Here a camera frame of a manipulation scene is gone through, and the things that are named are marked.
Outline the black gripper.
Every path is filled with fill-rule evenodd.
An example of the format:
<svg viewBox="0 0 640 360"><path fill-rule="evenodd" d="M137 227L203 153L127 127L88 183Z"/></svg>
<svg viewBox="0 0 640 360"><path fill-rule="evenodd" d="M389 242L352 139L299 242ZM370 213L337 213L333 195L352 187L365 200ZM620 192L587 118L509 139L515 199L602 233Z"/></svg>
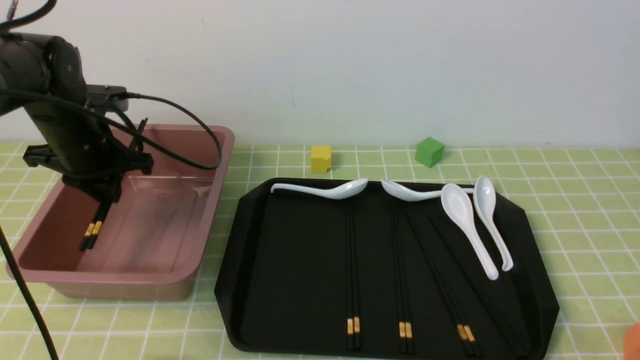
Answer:
<svg viewBox="0 0 640 360"><path fill-rule="evenodd" d="M124 174L150 174L154 166L141 141L126 145L98 119L107 112L123 116L129 107L126 93L123 86L89 85L80 101L88 113L45 101L28 102L25 110L46 145L30 146L23 155L26 164L62 174L65 185L89 191L99 203L118 203Z"/></svg>

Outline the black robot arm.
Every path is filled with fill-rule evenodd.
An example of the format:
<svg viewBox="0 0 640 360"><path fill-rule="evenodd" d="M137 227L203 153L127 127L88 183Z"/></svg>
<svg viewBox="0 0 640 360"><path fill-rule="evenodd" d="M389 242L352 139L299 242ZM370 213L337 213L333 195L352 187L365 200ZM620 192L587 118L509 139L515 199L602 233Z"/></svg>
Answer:
<svg viewBox="0 0 640 360"><path fill-rule="evenodd" d="M77 47L59 36L7 33L1 35L1 114L24 109L43 145L23 153L28 167L45 167L62 175L99 203L117 203L125 173L150 174L153 158L139 139L119 141L103 116L113 112L128 129L140 134L126 116L129 107L123 86L87 84Z"/></svg>

